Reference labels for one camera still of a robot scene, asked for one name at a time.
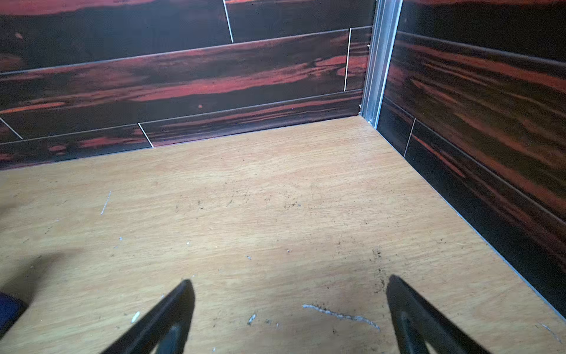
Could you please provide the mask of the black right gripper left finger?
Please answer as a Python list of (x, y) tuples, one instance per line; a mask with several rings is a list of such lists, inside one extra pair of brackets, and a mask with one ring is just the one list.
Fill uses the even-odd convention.
[(181, 281), (105, 353), (182, 353), (195, 309), (190, 280)]

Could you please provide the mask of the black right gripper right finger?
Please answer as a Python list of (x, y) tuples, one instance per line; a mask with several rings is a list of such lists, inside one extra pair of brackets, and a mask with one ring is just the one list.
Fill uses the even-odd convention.
[(438, 311), (401, 277), (392, 275), (386, 287), (397, 345), (401, 353), (488, 353)]

